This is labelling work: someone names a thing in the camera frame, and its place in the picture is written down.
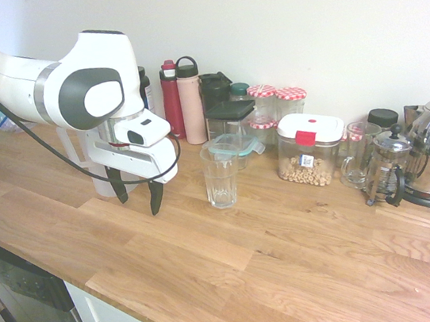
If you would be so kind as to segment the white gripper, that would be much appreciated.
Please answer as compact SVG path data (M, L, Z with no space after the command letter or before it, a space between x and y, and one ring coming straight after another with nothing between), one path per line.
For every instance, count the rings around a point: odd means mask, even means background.
M165 137L148 148L131 145L119 151L98 135L86 136L84 139L90 159L105 166L106 176L121 204L129 199L121 171L138 178L152 179L148 182L150 209L152 215L156 216L163 200L164 183L172 180L178 171L173 143Z

